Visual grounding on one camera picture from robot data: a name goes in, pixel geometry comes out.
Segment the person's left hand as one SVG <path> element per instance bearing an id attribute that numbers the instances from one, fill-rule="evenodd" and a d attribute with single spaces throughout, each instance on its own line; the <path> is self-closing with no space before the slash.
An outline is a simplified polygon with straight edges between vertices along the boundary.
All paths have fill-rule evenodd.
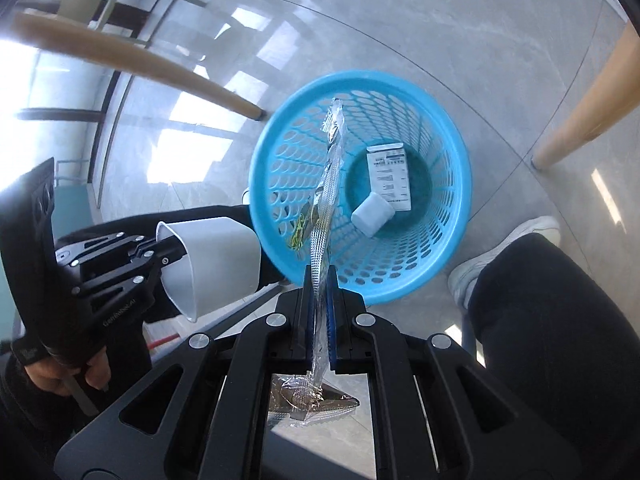
<path id="1" fill-rule="evenodd" d="M 49 356 L 38 362 L 25 366 L 25 372 L 30 381 L 40 390 L 57 394 L 58 396 L 70 396 L 72 393 L 65 385 L 66 377 L 74 377 L 81 374 L 86 383 L 95 389 L 103 389 L 111 380 L 110 363 L 103 347 L 86 364 L 87 370 L 82 372 L 80 368 L 63 366 Z"/>

